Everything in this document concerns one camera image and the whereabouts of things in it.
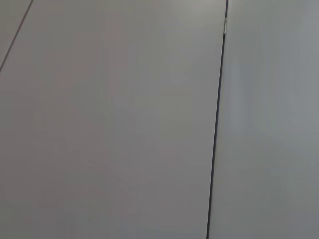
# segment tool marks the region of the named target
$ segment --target cabinet door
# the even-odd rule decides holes
[[[0,237],[204,239],[224,0],[39,0],[0,75]]]
[[[229,1],[211,239],[319,235],[318,10]]]
[[[31,0],[0,1],[0,71]]]

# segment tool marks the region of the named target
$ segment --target gray panel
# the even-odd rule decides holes
[[[31,0],[0,1],[0,70]]]
[[[0,237],[204,239],[224,14],[35,1],[0,76]]]
[[[318,238],[318,10],[230,0],[212,239]]]

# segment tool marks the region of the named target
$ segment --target white surface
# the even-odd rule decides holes
[[[211,239],[319,236],[318,11],[230,0]]]
[[[0,66],[31,0],[0,1]]]
[[[35,1],[0,76],[0,237],[204,239],[224,14]]]

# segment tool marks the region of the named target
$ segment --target dark vertical line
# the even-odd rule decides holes
[[[31,0],[31,2],[30,2],[30,4],[29,4],[29,6],[28,6],[26,12],[24,13],[23,18],[22,18],[22,21],[21,21],[21,23],[20,23],[20,25],[19,25],[19,27],[18,27],[18,30],[16,31],[16,33],[15,33],[15,35],[14,35],[14,38],[13,38],[13,40],[12,40],[12,42],[11,42],[9,48],[8,48],[8,51],[6,52],[6,54],[5,54],[5,56],[4,56],[4,59],[3,59],[2,63],[1,63],[1,66],[0,66],[0,72],[1,72],[1,70],[2,70],[2,68],[3,68],[3,66],[4,66],[4,63],[5,63],[5,61],[6,61],[6,58],[8,57],[9,52],[10,52],[10,50],[11,50],[13,44],[14,44],[14,41],[15,41],[16,37],[18,36],[18,33],[19,33],[19,31],[20,31],[20,29],[21,29],[21,27],[22,27],[22,24],[23,24],[23,22],[24,22],[24,20],[25,20],[26,15],[27,15],[28,12],[29,12],[29,9],[30,9],[32,3],[33,3],[33,0]]]
[[[227,18],[227,11],[228,11],[228,0],[226,0],[225,20],[226,20],[226,18]],[[212,192],[213,192],[213,178],[214,178],[214,165],[215,165],[216,140],[217,140],[217,126],[218,126],[219,101],[220,101],[220,87],[221,87],[221,79],[222,79],[222,72],[223,72],[225,37],[226,37],[226,33],[225,33],[225,29],[224,29],[223,45],[222,45],[222,48],[221,48],[221,58],[220,58],[220,72],[219,72],[219,83],[218,83],[218,98],[217,98],[217,109],[216,109],[216,120],[215,120],[213,160],[212,160],[211,177],[210,177],[210,191],[209,191],[209,206],[208,206],[208,220],[207,220],[207,234],[206,234],[206,239],[209,239],[209,230],[210,230],[210,214],[211,214],[211,203],[212,203]]]

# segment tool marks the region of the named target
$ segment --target white panel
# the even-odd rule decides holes
[[[224,0],[39,0],[0,76],[0,237],[204,239]]]
[[[31,0],[0,0],[0,70]]]
[[[318,238],[318,11],[229,2],[211,239]]]

